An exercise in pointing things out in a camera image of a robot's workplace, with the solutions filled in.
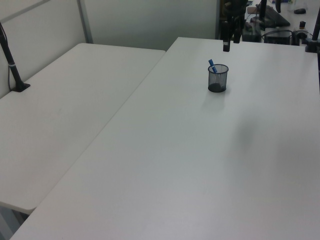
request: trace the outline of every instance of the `black cable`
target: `black cable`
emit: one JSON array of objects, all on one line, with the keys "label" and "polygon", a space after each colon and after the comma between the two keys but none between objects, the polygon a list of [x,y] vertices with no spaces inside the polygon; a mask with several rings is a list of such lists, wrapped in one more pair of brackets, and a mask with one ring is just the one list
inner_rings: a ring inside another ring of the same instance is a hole
[{"label": "black cable", "polygon": [[8,66],[8,87],[9,91],[11,92],[11,87],[10,87],[10,67]]},{"label": "black cable", "polygon": [[275,31],[267,32],[267,33],[263,34],[261,37],[265,37],[267,35],[280,33],[280,32],[290,32],[291,34],[293,33],[291,30],[275,30]]}]

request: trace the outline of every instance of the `black stand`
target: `black stand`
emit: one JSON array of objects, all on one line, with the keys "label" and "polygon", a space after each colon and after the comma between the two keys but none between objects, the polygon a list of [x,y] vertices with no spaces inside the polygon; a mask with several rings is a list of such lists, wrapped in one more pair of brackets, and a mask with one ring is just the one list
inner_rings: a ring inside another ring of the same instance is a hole
[{"label": "black stand", "polygon": [[12,91],[21,93],[28,87],[30,87],[30,84],[24,83],[19,75],[18,69],[16,67],[14,58],[12,57],[12,54],[10,52],[9,46],[8,46],[8,40],[7,36],[5,34],[5,31],[0,23],[0,44],[2,47],[2,50],[4,52],[5,58],[8,62],[9,68],[11,69],[12,75],[15,80],[15,88],[12,89]]},{"label": "black stand", "polygon": [[318,17],[316,18],[312,38],[306,39],[305,51],[307,53],[318,53],[319,52],[319,47],[320,47],[320,42],[318,42],[319,31],[320,31],[320,8],[319,8],[319,12],[318,12]]}]

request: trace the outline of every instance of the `black cup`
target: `black cup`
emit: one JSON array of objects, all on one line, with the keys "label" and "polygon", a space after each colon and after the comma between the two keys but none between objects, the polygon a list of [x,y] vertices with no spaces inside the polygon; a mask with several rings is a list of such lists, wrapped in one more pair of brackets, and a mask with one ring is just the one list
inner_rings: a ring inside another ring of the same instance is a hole
[{"label": "black cup", "polygon": [[208,89],[214,93],[222,93],[227,89],[227,75],[229,68],[223,64],[214,64],[213,68],[216,69],[216,73],[212,67],[208,67],[209,71],[209,86]]}]

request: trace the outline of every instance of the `white desk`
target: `white desk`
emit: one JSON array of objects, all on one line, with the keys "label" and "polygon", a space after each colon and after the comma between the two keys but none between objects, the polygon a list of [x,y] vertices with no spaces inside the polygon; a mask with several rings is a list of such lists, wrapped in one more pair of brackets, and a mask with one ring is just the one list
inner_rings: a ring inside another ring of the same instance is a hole
[{"label": "white desk", "polygon": [[0,100],[0,205],[30,214],[164,51],[79,44]]},{"label": "white desk", "polygon": [[317,240],[317,55],[222,50],[178,38],[12,240]]}]

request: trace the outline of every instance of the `blue marker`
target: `blue marker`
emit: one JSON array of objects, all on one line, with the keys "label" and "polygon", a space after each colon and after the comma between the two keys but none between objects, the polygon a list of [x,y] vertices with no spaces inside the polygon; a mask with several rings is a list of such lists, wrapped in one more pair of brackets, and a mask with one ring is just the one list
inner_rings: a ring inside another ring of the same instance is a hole
[{"label": "blue marker", "polygon": [[217,71],[216,67],[214,66],[214,61],[212,61],[212,59],[209,60],[209,64],[212,68],[212,71],[216,74],[218,71]]}]

